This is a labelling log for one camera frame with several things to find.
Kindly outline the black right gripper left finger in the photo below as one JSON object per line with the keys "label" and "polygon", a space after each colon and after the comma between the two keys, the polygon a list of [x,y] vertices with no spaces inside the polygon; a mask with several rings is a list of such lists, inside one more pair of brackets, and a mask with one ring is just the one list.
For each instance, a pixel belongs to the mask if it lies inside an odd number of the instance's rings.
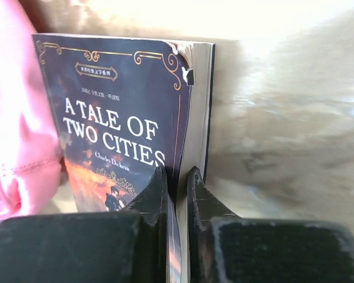
{"label": "black right gripper left finger", "polygon": [[165,282],[167,178],[118,212],[11,218],[0,224],[0,282]]}

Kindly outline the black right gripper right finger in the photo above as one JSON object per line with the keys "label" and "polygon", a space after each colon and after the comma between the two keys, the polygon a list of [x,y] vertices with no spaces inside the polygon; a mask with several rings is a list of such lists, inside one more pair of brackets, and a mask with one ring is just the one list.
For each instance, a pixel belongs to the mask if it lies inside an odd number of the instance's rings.
{"label": "black right gripper right finger", "polygon": [[354,282],[354,236],[344,226],[241,218],[197,167],[186,190],[191,282]]}

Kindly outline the dark novel book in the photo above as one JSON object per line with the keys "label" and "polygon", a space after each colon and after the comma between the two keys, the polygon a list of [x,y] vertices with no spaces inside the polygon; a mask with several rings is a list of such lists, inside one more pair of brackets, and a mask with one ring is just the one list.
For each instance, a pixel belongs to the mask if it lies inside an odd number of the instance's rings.
{"label": "dark novel book", "polygon": [[176,199],[207,167],[215,44],[41,33],[32,37],[79,212],[127,208],[168,177],[167,276],[181,281]]}

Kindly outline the pink student backpack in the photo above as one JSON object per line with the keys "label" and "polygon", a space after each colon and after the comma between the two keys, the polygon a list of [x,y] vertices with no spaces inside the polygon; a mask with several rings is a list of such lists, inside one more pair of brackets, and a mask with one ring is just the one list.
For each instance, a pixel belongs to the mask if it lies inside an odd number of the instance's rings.
{"label": "pink student backpack", "polygon": [[0,221],[38,213],[55,195],[61,148],[18,1],[0,1]]}

